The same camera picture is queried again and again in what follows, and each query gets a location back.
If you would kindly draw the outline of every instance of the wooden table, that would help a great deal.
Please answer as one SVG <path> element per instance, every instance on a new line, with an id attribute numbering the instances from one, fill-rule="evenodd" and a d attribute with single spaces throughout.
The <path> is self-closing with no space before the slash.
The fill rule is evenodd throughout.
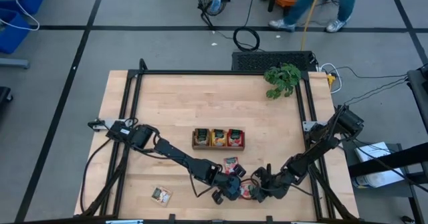
<path id="1" fill-rule="evenodd" d="M 126 73 L 110 72 L 99 114 L 101 119 L 117 118 Z M 333 115 L 334 108 L 325 74 L 310 73 L 310 83 L 318 120 L 326 121 Z M 249 174 L 267 163 L 272 164 L 276 173 L 290 156 L 304 152 L 305 148 L 296 95 L 268 100 L 265 92 L 269 88 L 263 76 L 144 75 L 136 117 L 140 123 L 156 126 L 163 138 L 192 157 L 222 164 L 225 157 L 237 156 Z M 302 93 L 306 118 L 310 119 L 304 88 Z M 245 150 L 193 150 L 191 133 L 195 128 L 244 130 Z M 103 131 L 94 133 L 90 154 L 106 140 L 105 134 Z M 112 144 L 102 149 L 88 169 L 84 193 L 86 208 L 105 183 L 111 148 Z M 331 150 L 325 159 L 330 186 L 348 210 L 358 216 L 343 151 Z M 168 207 L 150 199 L 159 185 L 173 192 Z M 198 193 L 207 188 L 198 181 L 195 186 Z M 306 178 L 300 187 L 310 191 L 310 179 Z M 108 213 L 112 211 L 115 191 L 113 188 Z M 134 151 L 128 159 L 123 191 L 119 217 L 124 219 L 168 219 L 169 214 L 174 213 L 177 219 L 263 221 L 271 215 L 274 221 L 316 220 L 312 197 L 294 188 L 283 199 L 272 197 L 263 203 L 225 199 L 221 205 L 216 205 L 211 198 L 213 191 L 197 199 L 185 168 L 171 160 L 157 160 Z M 321 204 L 323 216 L 327 217 L 324 198 Z"/>

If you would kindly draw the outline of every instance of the white cable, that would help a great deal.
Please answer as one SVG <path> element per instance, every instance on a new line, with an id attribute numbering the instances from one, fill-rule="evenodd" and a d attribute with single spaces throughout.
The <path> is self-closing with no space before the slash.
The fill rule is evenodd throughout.
<path id="1" fill-rule="evenodd" d="M 18 28 L 18 29 L 25 29 L 25 30 L 30 30 L 30 31 L 37 31 L 37 30 L 39 30 L 40 23 L 33 16 L 31 16 L 29 13 L 27 13 L 27 11 L 21 6 L 21 4 L 19 4 L 18 0 L 15 0 L 15 1 L 16 1 L 16 4 L 18 4 L 19 8 L 21 8 L 22 12 L 26 16 L 30 17 L 37 24 L 37 27 L 35 29 L 27 28 L 27 27 L 19 27 L 19 26 L 15 26 L 13 24 L 7 23 L 7 22 L 3 21 L 2 19 L 0 19 L 0 22 L 3 23 L 3 24 L 5 24 L 5 25 L 8 25 L 8 26 L 11 26 L 11 27 L 14 27 L 14 28 Z"/>
<path id="2" fill-rule="evenodd" d="M 336 67 L 334 67 L 334 65 L 333 65 L 333 64 L 330 64 L 330 63 L 323 64 L 323 65 L 321 65 L 321 70 L 322 70 L 322 69 L 324 68 L 324 66 L 326 66 L 326 65 L 328 65 L 328 66 L 332 66 L 332 67 L 334 68 L 334 71 L 335 71 L 335 72 L 336 72 L 336 74 L 337 74 L 337 78 L 339 79 L 339 88 L 338 88 L 337 90 L 335 90 L 335 91 L 331 91 L 331 94 L 335 94 L 335 93 L 339 92 L 339 90 L 340 90 L 340 89 L 342 89 L 342 80 L 340 79 L 339 72 L 337 71 Z"/>

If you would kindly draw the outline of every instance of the food package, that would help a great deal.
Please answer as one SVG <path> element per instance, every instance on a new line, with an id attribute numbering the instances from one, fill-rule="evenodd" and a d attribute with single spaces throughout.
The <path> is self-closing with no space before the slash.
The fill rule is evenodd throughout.
<path id="1" fill-rule="evenodd" d="M 169 191 L 163 187 L 156 187 L 153 191 L 151 199 L 156 203 L 158 203 L 159 205 L 166 207 L 172 195 L 173 195 L 172 191 Z"/>
<path id="2" fill-rule="evenodd" d="M 241 184 L 241 197 L 244 199 L 252 199 L 255 192 L 255 185 L 252 183 Z"/>
<path id="3" fill-rule="evenodd" d="M 243 131 L 242 130 L 229 130 L 227 134 L 227 145 L 228 146 L 243 146 Z"/>
<path id="4" fill-rule="evenodd" d="M 196 145 L 209 146 L 209 129 L 196 128 L 193 139 Z"/>
<path id="5" fill-rule="evenodd" d="M 237 157 L 230 157 L 230 158 L 224 158 L 223 160 L 225 164 L 225 173 L 230 174 L 235 172 L 233 168 L 238 164 L 238 158 Z"/>
<path id="6" fill-rule="evenodd" d="M 211 132 L 211 146 L 226 146 L 227 132 L 224 130 L 214 129 Z"/>

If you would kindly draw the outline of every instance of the person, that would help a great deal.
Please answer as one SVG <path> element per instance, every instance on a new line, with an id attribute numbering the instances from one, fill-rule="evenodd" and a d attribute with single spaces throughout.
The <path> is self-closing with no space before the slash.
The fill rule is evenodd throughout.
<path id="1" fill-rule="evenodd" d="M 297 20 L 312 5 L 314 0 L 297 0 L 292 6 L 287 16 L 283 19 L 269 22 L 269 26 L 277 30 L 293 32 L 296 28 Z M 348 23 L 352 10 L 354 9 L 355 0 L 339 0 L 339 12 L 337 19 L 329 23 L 326 27 L 328 33 L 336 33 Z"/>

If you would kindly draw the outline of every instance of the shoe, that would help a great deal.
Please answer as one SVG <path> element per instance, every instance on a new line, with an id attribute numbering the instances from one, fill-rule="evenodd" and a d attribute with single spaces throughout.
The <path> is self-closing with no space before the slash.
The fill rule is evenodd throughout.
<path id="1" fill-rule="evenodd" d="M 289 31 L 290 33 L 294 32 L 296 29 L 296 24 L 288 25 L 284 23 L 283 19 L 280 20 L 272 20 L 269 22 L 269 27 L 275 30 L 285 30 Z"/>
<path id="2" fill-rule="evenodd" d="M 340 21 L 339 19 L 334 20 L 332 23 L 330 23 L 326 27 L 326 32 L 327 33 L 336 33 L 337 31 L 342 29 L 343 26 L 346 25 L 346 23 L 348 23 L 349 19 L 350 19 L 350 17 L 346 21 Z"/>

